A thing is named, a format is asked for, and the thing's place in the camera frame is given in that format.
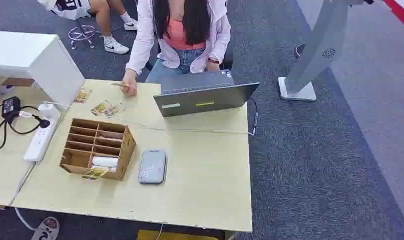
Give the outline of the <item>person's right hand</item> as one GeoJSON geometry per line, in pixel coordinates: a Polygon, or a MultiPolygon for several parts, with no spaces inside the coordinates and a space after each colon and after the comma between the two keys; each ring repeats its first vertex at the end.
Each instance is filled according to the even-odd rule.
{"type": "Polygon", "coordinates": [[[122,83],[122,93],[127,97],[132,97],[137,93],[137,73],[132,69],[126,69],[122,83]]]}

